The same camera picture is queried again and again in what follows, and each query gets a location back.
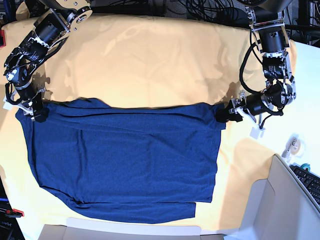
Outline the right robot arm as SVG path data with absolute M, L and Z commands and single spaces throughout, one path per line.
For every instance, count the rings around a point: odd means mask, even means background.
M 49 111 L 42 99 L 45 88 L 34 83 L 33 75 L 93 13 L 89 0 L 43 0 L 42 4 L 48 7 L 47 12 L 36 20 L 34 29 L 4 63 L 7 83 L 3 107 L 16 106 L 39 123 L 47 119 Z

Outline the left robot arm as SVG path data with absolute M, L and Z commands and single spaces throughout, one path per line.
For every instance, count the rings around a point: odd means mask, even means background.
M 256 116 L 267 113 L 270 117 L 282 116 L 284 108 L 296 99 L 295 77 L 292 72 L 288 48 L 290 39 L 285 27 L 285 9 L 289 0 L 243 0 L 249 19 L 250 43 L 239 69 L 239 82 L 249 93 L 233 98 L 215 118 L 220 123 L 256 121 Z M 250 54 L 257 49 L 266 79 L 265 89 L 253 90 L 245 83 L 244 70 Z

